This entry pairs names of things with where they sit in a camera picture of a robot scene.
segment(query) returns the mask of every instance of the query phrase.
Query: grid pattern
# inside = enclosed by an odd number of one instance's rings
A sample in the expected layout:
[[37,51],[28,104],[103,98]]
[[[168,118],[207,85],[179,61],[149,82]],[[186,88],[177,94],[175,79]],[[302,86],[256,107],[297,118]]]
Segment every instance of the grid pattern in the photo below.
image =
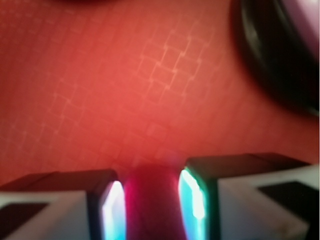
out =
[[277,152],[319,161],[319,123],[256,86],[230,0],[0,0],[0,184],[33,172]]

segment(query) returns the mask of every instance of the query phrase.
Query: blue led light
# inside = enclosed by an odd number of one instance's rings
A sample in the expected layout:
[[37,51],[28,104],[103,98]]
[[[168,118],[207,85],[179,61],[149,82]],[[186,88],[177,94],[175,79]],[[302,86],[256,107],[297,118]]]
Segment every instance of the blue led light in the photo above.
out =
[[204,193],[199,187],[197,180],[188,170],[182,170],[178,188],[183,225],[187,239],[206,239]]
[[122,184],[114,181],[102,205],[104,240],[126,239],[125,193]]

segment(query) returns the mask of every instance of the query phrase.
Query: red surface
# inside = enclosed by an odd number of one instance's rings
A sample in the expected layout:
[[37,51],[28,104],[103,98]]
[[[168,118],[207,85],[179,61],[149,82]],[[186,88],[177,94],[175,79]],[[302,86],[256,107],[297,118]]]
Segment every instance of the red surface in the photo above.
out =
[[145,165],[125,185],[128,240],[186,239],[178,193],[179,173]]
[[237,54],[229,0],[0,0],[0,184],[188,156],[319,161],[319,122]]

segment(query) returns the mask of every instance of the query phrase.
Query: black round object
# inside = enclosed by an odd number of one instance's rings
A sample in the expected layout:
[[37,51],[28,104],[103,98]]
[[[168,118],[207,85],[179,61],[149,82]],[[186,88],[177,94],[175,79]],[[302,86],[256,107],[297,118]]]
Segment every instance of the black round object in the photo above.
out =
[[319,63],[280,0],[235,0],[236,43],[258,82],[282,104],[319,116]]

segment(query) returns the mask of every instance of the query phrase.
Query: black panel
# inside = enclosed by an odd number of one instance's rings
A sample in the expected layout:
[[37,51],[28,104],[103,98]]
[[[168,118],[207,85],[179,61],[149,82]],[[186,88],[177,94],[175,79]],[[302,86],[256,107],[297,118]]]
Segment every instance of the black panel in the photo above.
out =
[[204,182],[210,179],[270,173],[307,165],[309,164],[306,162],[276,153],[201,156],[186,160],[186,166],[192,174],[199,176]]
[[0,239],[4,239],[31,219],[48,203],[12,203],[0,209]]
[[207,182],[208,194],[209,194],[209,220],[208,220],[208,229],[209,229],[209,239],[210,240],[219,240],[221,239],[220,233],[220,211],[219,211],[219,190],[218,190],[218,180],[212,179]]
[[319,191],[297,181],[258,187],[259,191],[310,223],[318,214]]

